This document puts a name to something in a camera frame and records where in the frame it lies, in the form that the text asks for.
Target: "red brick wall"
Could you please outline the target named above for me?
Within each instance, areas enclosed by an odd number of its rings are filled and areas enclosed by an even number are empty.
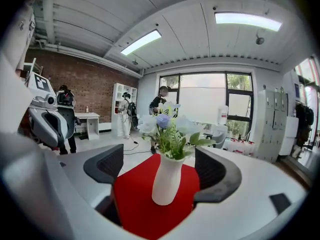
[[[25,62],[43,66],[42,75],[51,77],[52,88],[57,91],[67,85],[75,96],[75,112],[100,115],[100,123],[111,122],[114,84],[120,83],[138,88],[138,79],[115,69],[85,59],[45,50],[29,49]]]

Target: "black and white sign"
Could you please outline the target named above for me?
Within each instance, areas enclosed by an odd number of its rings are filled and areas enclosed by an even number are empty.
[[[39,90],[50,92],[47,79],[45,79],[44,77],[42,77],[40,75],[36,75],[36,74],[34,75],[34,78],[35,78],[36,87]]]

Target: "potted plant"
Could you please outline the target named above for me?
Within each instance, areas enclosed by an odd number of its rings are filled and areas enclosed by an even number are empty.
[[[199,139],[204,125],[197,125],[184,115],[176,117],[179,107],[172,102],[160,103],[159,113],[142,116],[138,125],[143,139],[151,138],[158,144],[161,162],[153,182],[152,199],[161,206],[174,200],[180,185],[181,167],[192,154],[191,149],[215,143],[214,140]]]

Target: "ceiling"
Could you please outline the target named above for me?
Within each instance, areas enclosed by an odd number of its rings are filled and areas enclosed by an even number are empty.
[[[217,25],[214,12],[266,14],[283,24],[278,32],[248,25]],[[46,36],[49,43],[137,72],[221,57],[262,61],[280,69],[311,50],[302,21],[289,0],[36,0],[34,14],[36,38]],[[154,29],[162,38],[127,56],[121,54]],[[256,44],[257,35],[265,39],[264,44]]]

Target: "red cloth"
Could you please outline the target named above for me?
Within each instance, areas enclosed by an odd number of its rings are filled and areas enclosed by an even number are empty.
[[[192,211],[200,182],[195,168],[182,165],[181,181],[173,202],[160,206],[152,200],[152,187],[160,165],[154,154],[119,176],[114,184],[115,202],[123,228],[146,239],[156,240],[183,221]]]

